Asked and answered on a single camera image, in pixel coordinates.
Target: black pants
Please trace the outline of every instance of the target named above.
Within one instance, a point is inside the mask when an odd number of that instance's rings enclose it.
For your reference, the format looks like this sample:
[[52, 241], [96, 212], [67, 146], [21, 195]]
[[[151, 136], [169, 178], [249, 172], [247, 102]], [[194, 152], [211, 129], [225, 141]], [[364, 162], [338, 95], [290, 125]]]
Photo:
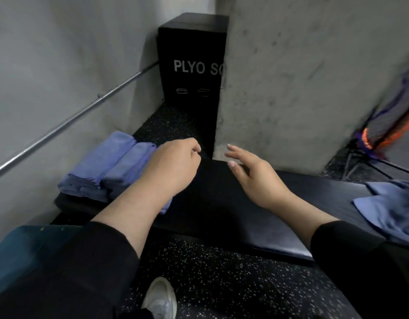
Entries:
[[131, 313], [124, 313], [119, 316], [119, 319], [154, 319], [154, 317], [148, 309], [140, 309]]

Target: black sleeve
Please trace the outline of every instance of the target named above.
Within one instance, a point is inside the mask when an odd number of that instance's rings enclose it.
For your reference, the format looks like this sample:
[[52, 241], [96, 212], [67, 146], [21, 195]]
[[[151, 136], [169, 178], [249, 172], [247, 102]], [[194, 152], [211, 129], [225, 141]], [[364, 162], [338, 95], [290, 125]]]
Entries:
[[43, 269], [0, 294], [0, 318], [115, 318], [137, 268], [123, 234], [90, 222]]
[[363, 319], [409, 318], [409, 248], [350, 223], [320, 226], [311, 253]]

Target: black platform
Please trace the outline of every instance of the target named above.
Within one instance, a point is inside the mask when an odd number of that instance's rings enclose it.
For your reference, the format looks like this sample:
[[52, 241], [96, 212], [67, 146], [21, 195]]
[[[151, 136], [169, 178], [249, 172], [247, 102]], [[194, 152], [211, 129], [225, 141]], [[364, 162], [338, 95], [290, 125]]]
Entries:
[[[282, 171], [278, 174], [299, 197], [378, 235], [352, 205], [354, 198], [371, 195], [364, 185]], [[56, 198], [55, 204], [66, 214], [82, 212], [84, 221], [106, 206], [64, 194]], [[252, 255], [312, 260], [287, 225], [250, 201], [222, 161], [203, 159], [193, 182], [174, 197], [167, 213], [156, 218], [153, 228]]]

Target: stack of towels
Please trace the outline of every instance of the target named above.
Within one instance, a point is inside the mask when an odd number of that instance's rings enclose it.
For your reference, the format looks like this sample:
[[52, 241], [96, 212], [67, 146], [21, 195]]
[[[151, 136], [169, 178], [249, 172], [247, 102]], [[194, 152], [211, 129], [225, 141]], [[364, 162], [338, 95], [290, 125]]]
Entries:
[[[155, 150], [153, 143], [137, 143], [128, 134], [114, 132], [86, 155], [58, 188], [68, 195], [110, 202], [139, 179]], [[171, 201], [161, 214], [166, 212]]]

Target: metal rail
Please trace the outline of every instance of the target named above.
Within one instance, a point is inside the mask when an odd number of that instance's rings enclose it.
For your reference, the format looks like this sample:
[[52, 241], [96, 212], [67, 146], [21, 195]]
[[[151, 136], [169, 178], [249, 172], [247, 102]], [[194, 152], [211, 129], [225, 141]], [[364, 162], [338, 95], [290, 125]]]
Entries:
[[96, 101], [93, 101], [90, 103], [88, 106], [84, 107], [80, 111], [76, 112], [69, 118], [65, 119], [63, 122], [58, 124], [55, 128], [51, 129], [48, 131], [47, 134], [42, 136], [41, 138], [37, 139], [35, 142], [30, 144], [27, 148], [25, 148], [23, 151], [19, 152], [18, 154], [14, 155], [11, 159], [8, 161], [2, 163], [0, 165], [0, 176], [2, 176], [4, 173], [12, 169], [14, 166], [16, 166], [18, 163], [20, 163], [22, 160], [27, 158], [29, 155], [31, 155], [33, 152], [38, 150], [40, 147], [42, 147], [44, 144], [48, 143], [50, 140], [55, 138], [57, 135], [62, 133], [66, 128], [71, 126], [75, 121], [77, 121], [79, 118], [84, 116], [86, 113], [91, 112], [93, 109], [99, 107], [103, 102], [105, 102], [107, 99], [112, 97], [114, 94], [118, 93], [121, 91], [123, 88], [125, 88], [127, 85], [132, 83], [134, 80], [138, 79], [138, 77], [144, 75], [147, 73], [150, 69], [155, 67], [159, 62], [155, 62], [151, 64], [150, 66], [144, 68], [143, 70], [139, 71], [132, 77], [128, 78], [125, 80], [122, 84], [116, 86], [109, 92], [107, 92], [104, 95], [99, 95], [99, 98]]

